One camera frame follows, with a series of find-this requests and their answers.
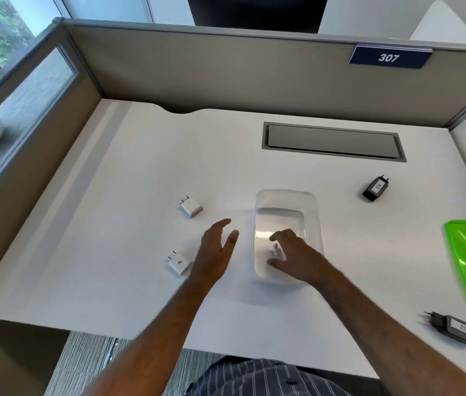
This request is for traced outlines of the clear plastic container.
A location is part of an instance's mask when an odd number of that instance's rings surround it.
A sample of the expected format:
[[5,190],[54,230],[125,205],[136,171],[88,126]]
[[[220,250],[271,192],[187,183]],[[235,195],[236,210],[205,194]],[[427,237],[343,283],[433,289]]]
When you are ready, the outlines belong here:
[[316,197],[310,192],[263,189],[256,195],[252,252],[254,270],[260,281],[274,285],[302,286],[304,283],[267,264],[274,243],[269,237],[291,229],[316,251],[323,253],[323,236]]

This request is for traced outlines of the person's left hand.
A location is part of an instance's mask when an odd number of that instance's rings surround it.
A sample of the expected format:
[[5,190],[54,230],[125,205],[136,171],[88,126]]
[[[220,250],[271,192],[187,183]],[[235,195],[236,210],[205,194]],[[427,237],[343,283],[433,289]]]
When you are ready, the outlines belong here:
[[221,279],[232,257],[233,253],[225,252],[227,239],[222,243],[223,230],[230,223],[231,219],[222,219],[204,232],[193,262],[190,280],[197,282],[207,290],[210,290]]

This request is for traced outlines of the white charger with triangle mark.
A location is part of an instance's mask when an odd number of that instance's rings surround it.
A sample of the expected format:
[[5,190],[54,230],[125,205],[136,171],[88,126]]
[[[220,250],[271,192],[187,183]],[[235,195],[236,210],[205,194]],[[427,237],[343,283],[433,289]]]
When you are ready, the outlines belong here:
[[172,251],[167,256],[166,262],[171,270],[180,277],[182,277],[188,271],[193,263],[192,259],[186,257],[179,251]]

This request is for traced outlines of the beige desk partition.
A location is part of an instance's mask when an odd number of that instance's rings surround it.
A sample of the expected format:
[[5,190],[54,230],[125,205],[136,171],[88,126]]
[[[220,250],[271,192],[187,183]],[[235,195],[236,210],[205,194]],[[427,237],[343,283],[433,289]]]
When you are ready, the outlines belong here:
[[[80,20],[71,29],[109,99],[451,127],[466,112],[466,45]],[[349,64],[358,44],[432,48],[420,70]]]

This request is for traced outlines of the person's left forearm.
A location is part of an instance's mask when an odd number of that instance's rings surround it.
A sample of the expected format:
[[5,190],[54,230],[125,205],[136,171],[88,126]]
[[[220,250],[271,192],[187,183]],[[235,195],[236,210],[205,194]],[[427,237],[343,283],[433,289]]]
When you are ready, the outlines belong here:
[[215,278],[191,275],[82,396],[162,396]]

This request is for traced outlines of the person's right forearm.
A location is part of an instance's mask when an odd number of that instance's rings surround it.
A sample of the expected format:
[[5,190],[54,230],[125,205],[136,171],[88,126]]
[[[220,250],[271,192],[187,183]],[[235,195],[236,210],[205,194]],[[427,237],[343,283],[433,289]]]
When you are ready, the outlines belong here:
[[392,396],[466,396],[466,373],[379,308],[324,258],[295,262]]

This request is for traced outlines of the white angled board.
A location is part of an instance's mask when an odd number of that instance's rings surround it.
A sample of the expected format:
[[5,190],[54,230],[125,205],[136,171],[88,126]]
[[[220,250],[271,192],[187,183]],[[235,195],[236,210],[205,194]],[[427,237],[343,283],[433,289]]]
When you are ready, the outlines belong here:
[[466,45],[466,23],[444,0],[436,0],[409,40]]

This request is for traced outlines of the dark screen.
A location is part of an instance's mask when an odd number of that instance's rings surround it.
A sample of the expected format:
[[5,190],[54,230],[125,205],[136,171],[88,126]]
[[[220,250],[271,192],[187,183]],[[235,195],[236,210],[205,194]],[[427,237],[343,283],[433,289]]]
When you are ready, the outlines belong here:
[[196,26],[317,33],[328,0],[188,0]]

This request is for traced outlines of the small black charger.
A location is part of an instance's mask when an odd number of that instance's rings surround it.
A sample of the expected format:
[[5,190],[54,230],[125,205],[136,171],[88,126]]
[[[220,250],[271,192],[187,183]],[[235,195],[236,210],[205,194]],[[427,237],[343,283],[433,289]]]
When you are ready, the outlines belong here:
[[389,185],[389,178],[384,175],[375,178],[362,192],[362,196],[370,202],[377,200]]

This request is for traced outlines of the long black charger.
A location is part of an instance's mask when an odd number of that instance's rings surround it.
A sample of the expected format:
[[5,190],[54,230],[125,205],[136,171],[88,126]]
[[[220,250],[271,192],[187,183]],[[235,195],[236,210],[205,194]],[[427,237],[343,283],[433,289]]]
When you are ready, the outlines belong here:
[[451,315],[425,312],[427,321],[442,335],[466,344],[466,322]]

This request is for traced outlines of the striped dark shirt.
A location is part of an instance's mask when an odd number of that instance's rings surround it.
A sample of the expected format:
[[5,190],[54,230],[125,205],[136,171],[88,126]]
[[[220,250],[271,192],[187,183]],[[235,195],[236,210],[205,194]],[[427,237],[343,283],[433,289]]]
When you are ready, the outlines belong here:
[[184,396],[351,396],[330,379],[273,359],[226,356],[213,363]]

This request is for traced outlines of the blue number sign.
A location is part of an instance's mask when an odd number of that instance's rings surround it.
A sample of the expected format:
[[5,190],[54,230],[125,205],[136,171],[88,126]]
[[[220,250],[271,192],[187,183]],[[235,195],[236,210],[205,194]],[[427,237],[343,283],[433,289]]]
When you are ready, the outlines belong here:
[[358,44],[348,63],[420,70],[433,52],[432,48]]

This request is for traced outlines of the white charger with grey end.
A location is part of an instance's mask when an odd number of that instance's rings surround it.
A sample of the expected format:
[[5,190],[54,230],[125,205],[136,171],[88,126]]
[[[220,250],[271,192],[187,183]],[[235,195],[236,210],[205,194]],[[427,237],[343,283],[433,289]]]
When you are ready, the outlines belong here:
[[203,211],[202,205],[189,196],[186,196],[181,200],[180,207],[191,219]]

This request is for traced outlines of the person's right hand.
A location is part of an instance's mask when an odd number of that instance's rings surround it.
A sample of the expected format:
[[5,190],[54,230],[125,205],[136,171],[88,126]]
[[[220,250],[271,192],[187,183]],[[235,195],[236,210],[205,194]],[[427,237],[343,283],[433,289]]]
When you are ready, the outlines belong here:
[[334,271],[329,261],[319,252],[298,237],[291,229],[277,231],[269,237],[278,242],[288,261],[288,270],[281,271],[291,277],[315,285]]

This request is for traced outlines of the beige partition with glass pane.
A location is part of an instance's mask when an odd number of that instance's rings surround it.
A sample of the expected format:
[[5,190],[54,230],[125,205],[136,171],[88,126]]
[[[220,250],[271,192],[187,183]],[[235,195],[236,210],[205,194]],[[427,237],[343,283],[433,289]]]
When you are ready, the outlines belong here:
[[0,71],[1,107],[52,52],[71,70],[40,108],[21,106],[15,112],[36,116],[0,161],[0,261],[103,97],[71,33],[79,22],[55,18]]

